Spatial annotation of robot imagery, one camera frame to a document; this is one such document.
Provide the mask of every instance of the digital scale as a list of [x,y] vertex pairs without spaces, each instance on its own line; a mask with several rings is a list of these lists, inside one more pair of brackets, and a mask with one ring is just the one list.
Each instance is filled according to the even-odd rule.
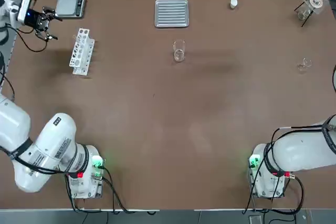
[[85,0],[57,0],[56,13],[61,18],[81,18]]

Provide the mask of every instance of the label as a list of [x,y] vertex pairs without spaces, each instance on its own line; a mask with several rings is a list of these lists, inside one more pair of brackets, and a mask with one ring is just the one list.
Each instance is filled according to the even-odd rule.
[[77,178],[71,178],[70,185],[71,186],[79,186],[79,179],[77,179]]
[[54,156],[54,158],[61,159],[63,157],[65,151],[68,149],[70,143],[71,143],[71,139],[65,138],[63,143],[59,147],[56,155]]
[[79,153],[79,157],[78,157],[78,161],[74,167],[75,170],[78,170],[80,166],[82,166],[84,160],[84,154],[83,153]]
[[[28,163],[30,163],[32,165],[40,166],[40,164],[42,163],[42,161],[45,158],[46,158],[46,155],[44,155],[42,152],[40,152],[39,150],[37,150],[36,152],[34,152],[34,154],[32,155],[32,157],[28,161]],[[34,172],[35,171],[31,170],[29,172],[29,176],[32,176],[34,174]]]
[[61,118],[56,118],[56,120],[54,120],[53,124],[55,126],[57,126],[61,120],[62,120]]

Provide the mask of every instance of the brown table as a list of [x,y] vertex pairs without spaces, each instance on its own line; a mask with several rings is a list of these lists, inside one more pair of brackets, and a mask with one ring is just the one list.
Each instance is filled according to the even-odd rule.
[[[84,19],[54,21],[59,37],[44,52],[15,43],[8,78],[16,103],[31,117],[32,139],[57,112],[71,115],[76,140],[93,144],[107,159],[128,208],[244,208],[246,163],[274,129],[309,125],[336,108],[334,17],[327,9],[301,28],[294,8],[301,0],[188,0],[190,25],[154,27],[155,0],[88,0]],[[56,4],[37,0],[36,9]],[[96,40],[89,74],[72,75],[69,60],[80,27]],[[34,48],[43,42],[24,36]],[[186,60],[175,64],[172,43],[186,41]],[[297,63],[312,60],[306,74]],[[10,96],[6,86],[4,93]],[[70,208],[62,176],[28,194],[14,182],[13,166],[0,154],[2,208]],[[307,208],[336,208],[336,167],[298,173]],[[273,207],[295,208],[292,183]],[[257,206],[270,207],[259,200]],[[112,208],[102,200],[86,208]]]

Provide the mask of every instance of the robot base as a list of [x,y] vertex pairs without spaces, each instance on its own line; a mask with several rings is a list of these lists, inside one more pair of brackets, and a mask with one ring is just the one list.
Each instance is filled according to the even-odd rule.
[[102,197],[102,180],[103,171],[95,168],[93,157],[99,157],[98,150],[92,145],[86,145],[89,151],[89,163],[85,172],[77,178],[69,177],[72,198],[95,199]]
[[250,189],[252,188],[253,183],[255,183],[253,189],[253,195],[262,197],[262,198],[272,198],[273,195],[275,198],[281,197],[283,195],[283,188],[285,184],[285,177],[281,176],[278,178],[268,171],[266,168],[265,162],[261,165],[259,174],[256,177],[259,165],[264,158],[264,149],[266,144],[259,144],[254,149],[252,156],[248,161],[248,180],[250,183]]

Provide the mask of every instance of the silver tray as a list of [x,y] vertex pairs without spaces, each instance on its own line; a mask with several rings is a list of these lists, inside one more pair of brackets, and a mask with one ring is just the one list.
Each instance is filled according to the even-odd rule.
[[155,1],[155,26],[187,27],[189,25],[188,0]]

